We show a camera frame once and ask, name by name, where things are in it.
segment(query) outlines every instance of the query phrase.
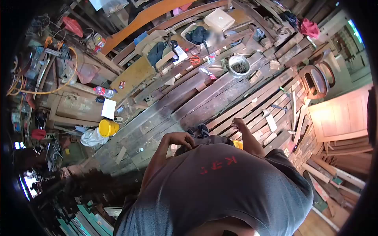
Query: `light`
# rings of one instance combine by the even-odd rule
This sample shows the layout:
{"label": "light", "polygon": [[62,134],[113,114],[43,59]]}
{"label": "light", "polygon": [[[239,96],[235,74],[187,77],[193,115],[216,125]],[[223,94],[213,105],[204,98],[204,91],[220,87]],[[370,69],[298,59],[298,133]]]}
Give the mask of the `light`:
{"label": "light", "polygon": [[354,31],[353,34],[357,37],[358,41],[359,41],[360,43],[364,44],[364,43],[362,42],[362,38],[361,38],[361,36],[359,35],[359,32],[358,32],[358,30],[357,30],[355,24],[353,23],[353,21],[352,21],[352,20],[348,20],[348,23],[349,23],[350,26],[352,27],[352,29],[353,29],[353,31]]}

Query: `black cloth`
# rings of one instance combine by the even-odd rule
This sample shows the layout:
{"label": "black cloth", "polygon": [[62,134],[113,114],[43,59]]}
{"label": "black cloth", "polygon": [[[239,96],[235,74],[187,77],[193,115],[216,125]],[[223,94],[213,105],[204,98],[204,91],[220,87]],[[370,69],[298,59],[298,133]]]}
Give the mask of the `black cloth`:
{"label": "black cloth", "polygon": [[228,216],[261,236],[292,235],[312,202],[311,186],[282,150],[261,159],[224,143],[199,145],[157,171],[114,235],[184,235]]}
{"label": "black cloth", "polygon": [[150,61],[150,63],[153,65],[153,67],[155,68],[156,72],[159,72],[158,69],[156,68],[156,63],[159,60],[161,60],[161,58],[163,57],[163,51],[166,46],[167,46],[166,43],[158,42],[157,44],[155,44],[155,46],[151,48],[151,50],[148,53],[147,58]]}
{"label": "black cloth", "polygon": [[202,43],[205,45],[206,50],[209,53],[208,46],[206,44],[206,40],[209,38],[210,32],[207,31],[203,26],[197,27],[195,30],[192,30],[185,34],[186,40],[192,42],[196,45],[201,45]]}

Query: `wooden door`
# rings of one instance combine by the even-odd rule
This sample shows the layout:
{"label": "wooden door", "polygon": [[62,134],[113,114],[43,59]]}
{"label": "wooden door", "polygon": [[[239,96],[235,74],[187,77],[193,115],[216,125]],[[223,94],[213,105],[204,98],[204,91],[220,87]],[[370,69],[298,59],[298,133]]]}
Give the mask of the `wooden door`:
{"label": "wooden door", "polygon": [[352,139],[367,135],[368,84],[349,92],[308,107],[314,124],[317,142]]}

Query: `pink plastic bag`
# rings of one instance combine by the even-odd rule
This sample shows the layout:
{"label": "pink plastic bag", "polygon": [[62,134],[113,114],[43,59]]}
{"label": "pink plastic bag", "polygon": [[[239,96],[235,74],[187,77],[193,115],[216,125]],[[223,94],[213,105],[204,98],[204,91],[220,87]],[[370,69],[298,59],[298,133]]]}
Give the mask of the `pink plastic bag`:
{"label": "pink plastic bag", "polygon": [[83,37],[83,30],[79,23],[75,19],[71,19],[67,16],[63,17],[63,22],[66,24],[65,29],[74,32],[77,36]]}
{"label": "pink plastic bag", "polygon": [[320,34],[318,25],[312,21],[309,21],[307,18],[303,19],[300,32],[301,34],[305,34],[316,39]]}

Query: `white paper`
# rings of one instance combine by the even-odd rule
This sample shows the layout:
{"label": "white paper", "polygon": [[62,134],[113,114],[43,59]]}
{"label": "white paper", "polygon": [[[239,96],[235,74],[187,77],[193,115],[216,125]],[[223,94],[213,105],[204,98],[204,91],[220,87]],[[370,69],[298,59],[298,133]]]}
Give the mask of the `white paper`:
{"label": "white paper", "polygon": [[179,64],[181,61],[187,59],[188,55],[184,52],[184,50],[183,50],[180,46],[175,47],[175,49],[176,49],[176,52],[177,52],[177,54],[178,54],[178,61],[173,62],[173,64],[174,64],[174,65],[177,65],[177,64]]}
{"label": "white paper", "polygon": [[89,0],[96,11],[100,10],[102,5],[100,0]]}
{"label": "white paper", "polygon": [[116,101],[105,98],[101,115],[105,116],[106,118],[114,120],[114,111],[116,109],[116,105],[117,105]]}

